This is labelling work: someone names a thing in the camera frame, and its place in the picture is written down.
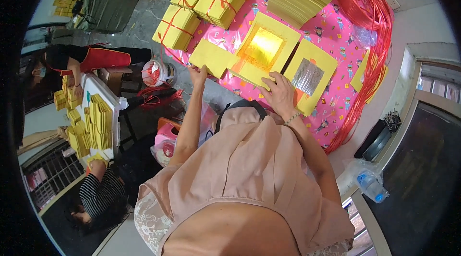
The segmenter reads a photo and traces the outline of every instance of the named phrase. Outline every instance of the cartoon pattern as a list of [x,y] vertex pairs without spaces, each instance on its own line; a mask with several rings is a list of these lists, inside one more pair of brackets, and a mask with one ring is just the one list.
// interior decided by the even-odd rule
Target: cartoon pattern
[[[228,30],[202,21],[185,52],[171,49],[170,51],[188,64],[188,59],[200,39],[205,38],[215,45],[235,53],[242,44],[258,12],[265,13],[291,27],[280,17],[266,11],[267,2],[268,0],[246,0]],[[359,49],[354,43],[352,23],[343,15],[336,0],[333,0],[297,31],[301,34],[301,38],[311,41],[338,61],[338,67],[315,110],[311,115],[303,117],[303,122],[319,144],[328,147],[332,138],[336,136],[339,128],[343,125],[344,118],[349,113],[350,105],[357,98],[357,92],[350,86],[350,81],[361,64],[365,51]],[[257,99],[263,107],[269,108],[257,87],[232,75],[229,71],[216,82],[245,99]]]

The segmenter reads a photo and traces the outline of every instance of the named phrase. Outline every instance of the woman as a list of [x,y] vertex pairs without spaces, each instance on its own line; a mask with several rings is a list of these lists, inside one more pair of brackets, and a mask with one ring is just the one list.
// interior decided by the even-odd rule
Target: woman
[[158,256],[346,255],[354,226],[291,83],[270,73],[276,83],[262,80],[271,93],[259,89],[278,115],[239,103],[197,149],[206,67],[189,71],[194,89],[173,157],[139,188],[135,226],[149,248]]
[[39,83],[47,73],[56,71],[60,75],[71,75],[74,79],[74,93],[81,97],[83,89],[80,83],[81,72],[90,72],[99,68],[128,66],[148,62],[152,52],[147,48],[106,48],[100,45],[75,46],[51,45],[36,53],[33,68],[32,86]]
[[156,133],[144,136],[106,168],[101,160],[89,163],[91,172],[80,186],[77,205],[72,204],[72,222],[83,235],[112,230],[136,204],[138,187],[162,167],[153,158],[150,146]]

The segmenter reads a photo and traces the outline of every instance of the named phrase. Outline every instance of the plastic bucket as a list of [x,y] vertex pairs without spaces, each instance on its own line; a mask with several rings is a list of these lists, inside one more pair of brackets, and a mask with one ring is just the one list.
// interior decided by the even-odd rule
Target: plastic bucket
[[[158,80],[155,81],[152,75],[158,70]],[[169,63],[160,63],[156,60],[147,62],[142,68],[142,80],[147,86],[156,87],[163,83],[171,84],[174,78],[174,67]]]

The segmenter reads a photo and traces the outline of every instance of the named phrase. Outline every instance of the lace sleeve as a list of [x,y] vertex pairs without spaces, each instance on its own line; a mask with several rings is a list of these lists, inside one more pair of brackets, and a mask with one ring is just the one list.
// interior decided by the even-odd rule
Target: lace sleeve
[[352,239],[336,242],[331,246],[308,253],[307,256],[346,256],[352,249]]
[[135,206],[135,227],[146,245],[157,256],[158,243],[162,240],[172,222],[165,216],[157,199],[151,192],[140,199]]

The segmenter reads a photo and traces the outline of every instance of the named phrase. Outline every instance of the bracelet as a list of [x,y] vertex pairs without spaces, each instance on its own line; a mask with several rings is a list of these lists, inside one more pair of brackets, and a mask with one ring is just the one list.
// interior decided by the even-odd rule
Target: bracelet
[[293,121],[296,117],[298,117],[299,115],[301,115],[301,112],[298,112],[296,113],[295,115],[293,115],[288,121],[286,121],[284,123],[284,125],[288,125],[291,121]]

